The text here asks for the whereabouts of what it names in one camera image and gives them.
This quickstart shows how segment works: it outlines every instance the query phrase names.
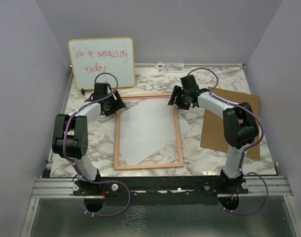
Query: wooden frame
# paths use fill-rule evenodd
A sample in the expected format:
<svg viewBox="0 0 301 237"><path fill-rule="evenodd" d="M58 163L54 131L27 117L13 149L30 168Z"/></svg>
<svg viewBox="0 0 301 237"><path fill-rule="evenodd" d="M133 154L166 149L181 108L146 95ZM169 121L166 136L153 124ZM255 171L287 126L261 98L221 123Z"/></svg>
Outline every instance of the wooden frame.
<svg viewBox="0 0 301 237"><path fill-rule="evenodd" d="M170 93L162 93L162 94L121 95L121 98L122 98L122 100L158 99L158 98L170 98L170 96L171 96ZM114 147L114 169L115 170L174 168L174 167L183 167L184 166L184 158L183 158L183 154L182 154L182 145L181 145L181 138L180 138L177 107L173 106L172 110L173 110L176 142L177 142L178 163L120 165L119 157L120 157L121 111L119 110L116 112L116 119L115 119L115 147Z"/></svg>

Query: white marble surface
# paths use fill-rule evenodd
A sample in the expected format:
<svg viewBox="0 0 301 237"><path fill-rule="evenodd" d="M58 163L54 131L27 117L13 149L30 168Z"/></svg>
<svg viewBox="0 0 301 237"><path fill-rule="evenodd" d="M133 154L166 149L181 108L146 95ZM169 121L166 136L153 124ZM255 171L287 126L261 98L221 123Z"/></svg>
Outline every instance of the white marble surface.
<svg viewBox="0 0 301 237"><path fill-rule="evenodd" d="M136 85L134 88L119 89L120 94L145 94L172 92L175 85L181 86L180 77L183 77L191 69L184 73L158 73L155 68L136 68ZM249 93L250 90L241 67L210 67L220 79L218 88ZM207 88L215 84L213 75L200 70L193 73L200 88ZM66 113L78 109L91 92L85 96L81 94L73 83ZM125 100L128 108L136 105L137 100ZM200 147L200 136L203 125L204 109L194 108L189 111L179 110L179 113L191 125L191 129L181 136L184 167L149 170L121 170L113 169L114 143L110 141L103 123L111 117L99 116L88 125L89 158L97 167L102 176L182 176L182 175L218 175L225 164L226 153ZM245 159L244 173L254 171L259 174L276 174L274 163L266 142L261 142L261 160ZM53 156L54 162L50 177L72 177L75 170L71 165L60 158ZM160 149L141 164L174 163L177 160L176 144L172 143Z"/></svg>

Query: metal extrusion bar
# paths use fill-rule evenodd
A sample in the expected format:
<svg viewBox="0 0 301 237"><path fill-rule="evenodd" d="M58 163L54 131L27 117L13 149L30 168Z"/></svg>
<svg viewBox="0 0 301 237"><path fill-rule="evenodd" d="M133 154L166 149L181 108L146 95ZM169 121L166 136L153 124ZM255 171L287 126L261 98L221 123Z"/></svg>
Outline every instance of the metal extrusion bar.
<svg viewBox="0 0 301 237"><path fill-rule="evenodd" d="M285 176L263 176L270 196L293 195L288 178ZM258 177L247 177L248 194L241 196L265 196L266 191L263 182ZM73 196L73 186L71 178L48 178L35 179L31 198L84 198L84 196ZM102 196L85 196L85 198L103 198Z"/></svg>
<svg viewBox="0 0 301 237"><path fill-rule="evenodd" d="M34 219L35 219L35 216L37 213L37 209L38 209L38 201L39 201L38 198L30 199L26 219L24 221L23 229L21 232L21 237L27 237L27 236L30 236L30 234L31 234L33 222L34 222Z"/></svg>

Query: gray wall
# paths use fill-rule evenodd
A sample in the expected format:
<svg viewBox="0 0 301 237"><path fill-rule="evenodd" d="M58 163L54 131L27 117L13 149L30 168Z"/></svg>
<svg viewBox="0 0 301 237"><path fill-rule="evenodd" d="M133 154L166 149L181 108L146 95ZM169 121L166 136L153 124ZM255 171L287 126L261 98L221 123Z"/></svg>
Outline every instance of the gray wall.
<svg viewBox="0 0 301 237"><path fill-rule="evenodd" d="M247 64L270 150L301 213L301 0L284 0Z"/></svg>
<svg viewBox="0 0 301 237"><path fill-rule="evenodd" d="M0 237L20 236L68 63L34 0L0 0Z"/></svg>
<svg viewBox="0 0 301 237"><path fill-rule="evenodd" d="M36 0L69 60L77 38L130 36L136 63L247 63L282 0Z"/></svg>

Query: handwritten text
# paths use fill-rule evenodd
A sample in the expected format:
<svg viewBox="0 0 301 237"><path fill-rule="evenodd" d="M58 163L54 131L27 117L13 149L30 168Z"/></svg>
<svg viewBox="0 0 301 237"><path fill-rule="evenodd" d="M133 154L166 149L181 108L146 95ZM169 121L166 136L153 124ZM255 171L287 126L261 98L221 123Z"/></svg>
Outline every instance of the handwritten text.
<svg viewBox="0 0 301 237"><path fill-rule="evenodd" d="M96 63L96 65L94 67L85 67L85 70L88 72L88 74L93 73L93 72L106 72L106 66L99 66L98 63Z"/></svg>
<svg viewBox="0 0 301 237"><path fill-rule="evenodd" d="M123 58L125 59L125 63L127 62L127 50L123 51L118 51L116 50L105 50L105 51L99 51L98 52L98 58L106 58L106 57L111 57L111 58Z"/></svg>

